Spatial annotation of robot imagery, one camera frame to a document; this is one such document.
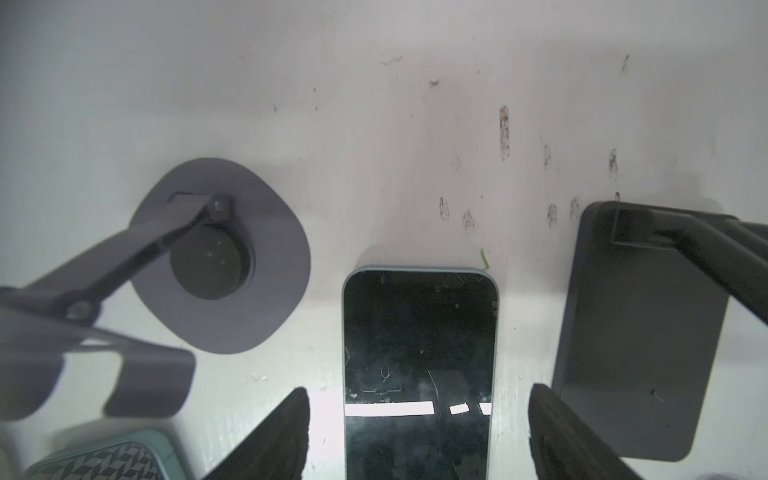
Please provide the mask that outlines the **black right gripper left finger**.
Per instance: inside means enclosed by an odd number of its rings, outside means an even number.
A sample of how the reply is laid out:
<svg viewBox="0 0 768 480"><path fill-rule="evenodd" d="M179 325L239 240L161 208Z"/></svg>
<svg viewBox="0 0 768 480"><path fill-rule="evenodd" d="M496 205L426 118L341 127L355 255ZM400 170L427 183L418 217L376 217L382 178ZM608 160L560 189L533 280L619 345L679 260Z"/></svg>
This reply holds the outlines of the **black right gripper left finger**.
<svg viewBox="0 0 768 480"><path fill-rule="evenodd" d="M206 479L302 478L309 450L310 403L294 389Z"/></svg>

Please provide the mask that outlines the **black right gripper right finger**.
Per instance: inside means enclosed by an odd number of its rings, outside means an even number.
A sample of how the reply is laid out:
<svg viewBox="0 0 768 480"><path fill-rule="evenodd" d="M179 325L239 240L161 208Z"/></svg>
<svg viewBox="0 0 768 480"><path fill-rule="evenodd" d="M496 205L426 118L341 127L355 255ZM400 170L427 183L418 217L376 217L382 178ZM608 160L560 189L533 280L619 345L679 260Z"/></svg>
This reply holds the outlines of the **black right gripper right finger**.
<svg viewBox="0 0 768 480"><path fill-rule="evenodd" d="M528 421L531 456L538 478L640 480L545 384L532 386Z"/></svg>

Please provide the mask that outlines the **dark phone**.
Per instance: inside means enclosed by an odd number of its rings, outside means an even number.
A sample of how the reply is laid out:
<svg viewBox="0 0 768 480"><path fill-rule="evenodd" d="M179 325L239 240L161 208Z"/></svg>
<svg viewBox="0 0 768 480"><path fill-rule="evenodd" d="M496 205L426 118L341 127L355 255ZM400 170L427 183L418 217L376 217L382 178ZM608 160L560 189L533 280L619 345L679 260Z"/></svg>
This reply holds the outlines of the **dark phone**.
<svg viewBox="0 0 768 480"><path fill-rule="evenodd" d="M142 429L51 454L28 467L23 479L188 479L170 440Z"/></svg>

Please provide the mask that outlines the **green-edged phone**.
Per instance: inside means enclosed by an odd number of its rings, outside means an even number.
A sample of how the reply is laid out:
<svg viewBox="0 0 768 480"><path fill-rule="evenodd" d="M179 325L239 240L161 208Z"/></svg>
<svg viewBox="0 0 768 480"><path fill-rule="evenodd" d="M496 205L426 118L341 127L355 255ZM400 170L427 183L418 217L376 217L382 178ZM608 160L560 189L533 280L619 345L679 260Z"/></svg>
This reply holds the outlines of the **green-edged phone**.
<svg viewBox="0 0 768 480"><path fill-rule="evenodd" d="M347 477L485 478L495 281L471 269L366 267L342 299Z"/></svg>

